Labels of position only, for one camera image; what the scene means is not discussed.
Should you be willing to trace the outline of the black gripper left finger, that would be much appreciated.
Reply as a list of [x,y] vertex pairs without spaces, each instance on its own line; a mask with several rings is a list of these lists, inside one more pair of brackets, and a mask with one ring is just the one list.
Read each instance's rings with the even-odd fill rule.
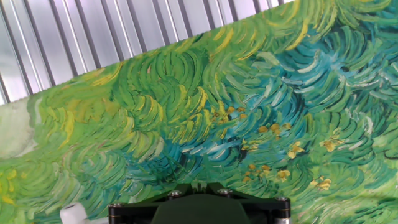
[[112,203],[108,205],[109,224],[136,223],[137,219],[152,219],[157,209],[166,202],[200,191],[200,184],[178,184],[172,190],[138,203]]

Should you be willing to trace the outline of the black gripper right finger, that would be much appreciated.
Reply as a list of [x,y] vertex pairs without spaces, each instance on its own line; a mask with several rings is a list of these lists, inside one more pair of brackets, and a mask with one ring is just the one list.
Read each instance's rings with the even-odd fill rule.
[[285,196],[260,198],[238,192],[221,183],[198,184],[201,216],[206,223],[270,223],[291,222],[290,199]]

